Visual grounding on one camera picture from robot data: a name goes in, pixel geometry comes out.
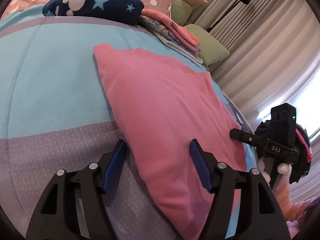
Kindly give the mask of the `right hand white glove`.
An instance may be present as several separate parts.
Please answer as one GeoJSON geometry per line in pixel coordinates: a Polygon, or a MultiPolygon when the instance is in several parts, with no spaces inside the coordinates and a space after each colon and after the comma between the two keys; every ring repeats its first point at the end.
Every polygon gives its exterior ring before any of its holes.
{"type": "MultiPolygon", "coordinates": [[[[257,167],[262,173],[268,184],[271,183],[271,172],[274,165],[274,160],[270,157],[261,157],[257,162],[257,167]]],[[[292,167],[287,163],[280,163],[276,168],[275,184],[288,184],[290,181],[292,167]]]]}

